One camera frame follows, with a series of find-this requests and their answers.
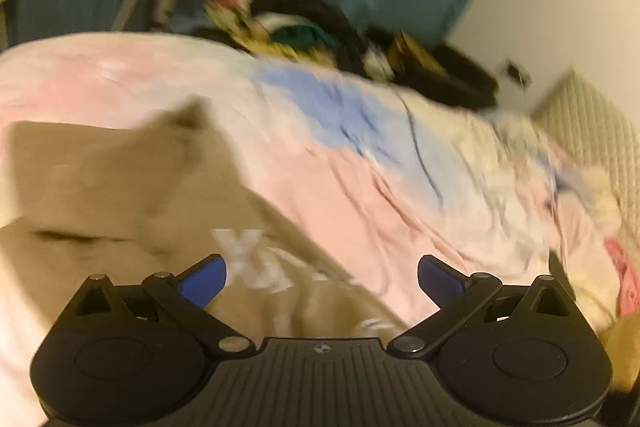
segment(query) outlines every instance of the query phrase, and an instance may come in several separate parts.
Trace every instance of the red cloth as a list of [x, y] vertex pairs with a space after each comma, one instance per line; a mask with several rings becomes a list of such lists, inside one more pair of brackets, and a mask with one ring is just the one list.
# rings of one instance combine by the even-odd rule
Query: red cloth
[[618, 300], [618, 312], [620, 315], [630, 315], [636, 312], [640, 306], [640, 291], [638, 273], [629, 259], [620, 241], [615, 237], [606, 237], [604, 247], [620, 277], [620, 297]]

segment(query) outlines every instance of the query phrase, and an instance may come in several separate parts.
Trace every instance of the white wall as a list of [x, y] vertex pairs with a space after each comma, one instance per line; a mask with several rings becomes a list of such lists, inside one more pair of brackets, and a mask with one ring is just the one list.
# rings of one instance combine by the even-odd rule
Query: white wall
[[487, 70], [529, 71], [524, 92], [500, 79], [500, 103], [531, 110], [575, 69], [640, 125], [640, 0], [472, 0], [449, 41]]

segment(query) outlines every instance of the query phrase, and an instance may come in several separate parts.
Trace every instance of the crosshair logo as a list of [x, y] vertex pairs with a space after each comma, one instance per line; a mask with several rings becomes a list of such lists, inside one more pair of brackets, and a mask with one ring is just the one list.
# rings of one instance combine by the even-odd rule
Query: crosshair logo
[[326, 344], [318, 344], [316, 347], [314, 347], [314, 351], [318, 353], [318, 355], [324, 355], [325, 353], [331, 351], [331, 346], [327, 346]]

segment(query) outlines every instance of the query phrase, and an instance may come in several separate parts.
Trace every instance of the beige quilted fabric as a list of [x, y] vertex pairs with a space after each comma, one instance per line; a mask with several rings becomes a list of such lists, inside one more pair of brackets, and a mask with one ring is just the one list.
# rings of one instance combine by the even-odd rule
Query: beige quilted fabric
[[640, 133], [622, 111], [571, 71], [533, 119], [578, 162], [605, 168], [640, 244]]

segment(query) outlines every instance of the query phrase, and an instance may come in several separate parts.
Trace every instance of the bed sheet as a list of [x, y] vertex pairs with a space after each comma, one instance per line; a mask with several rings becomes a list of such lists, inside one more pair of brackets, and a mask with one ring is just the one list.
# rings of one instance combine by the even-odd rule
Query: bed sheet
[[[335, 70], [261, 60], [184, 36], [81, 34], [0, 56], [0, 132], [13, 121], [128, 128], [194, 94], [271, 202], [407, 325], [437, 307], [416, 266], [433, 254], [470, 274], [529, 284], [556, 250], [592, 327], [620, 284], [564, 164], [530, 122], [481, 118]], [[0, 138], [0, 216], [17, 215]], [[42, 419], [28, 363], [50, 326], [0, 255], [0, 408]]]

